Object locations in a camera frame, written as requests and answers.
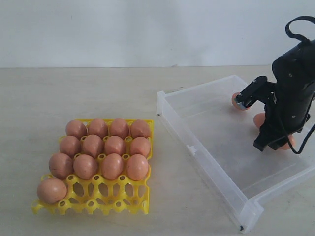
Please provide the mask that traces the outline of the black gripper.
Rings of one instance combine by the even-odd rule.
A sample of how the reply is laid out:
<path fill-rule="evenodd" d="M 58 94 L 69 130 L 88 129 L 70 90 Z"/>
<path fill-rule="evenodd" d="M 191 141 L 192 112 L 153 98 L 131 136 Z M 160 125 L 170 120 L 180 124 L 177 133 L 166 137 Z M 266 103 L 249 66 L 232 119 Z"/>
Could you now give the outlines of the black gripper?
<path fill-rule="evenodd" d="M 269 146 L 273 150 L 288 150 L 293 148 L 289 135 L 300 133 L 310 119 L 310 103 L 274 104 L 264 105 L 265 122 L 259 128 L 259 135 L 253 146 L 264 150 Z"/>

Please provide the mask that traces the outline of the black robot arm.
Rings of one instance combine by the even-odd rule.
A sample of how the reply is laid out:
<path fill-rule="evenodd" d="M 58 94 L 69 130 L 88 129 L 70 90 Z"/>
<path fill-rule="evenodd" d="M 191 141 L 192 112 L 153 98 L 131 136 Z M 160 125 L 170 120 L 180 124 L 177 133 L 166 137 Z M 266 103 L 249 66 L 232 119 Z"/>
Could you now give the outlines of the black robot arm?
<path fill-rule="evenodd" d="M 287 136 L 301 132 L 309 120 L 315 91 L 315 42 L 300 43 L 272 64 L 277 80 L 271 102 L 265 105 L 265 121 L 254 146 L 277 150 Z"/>

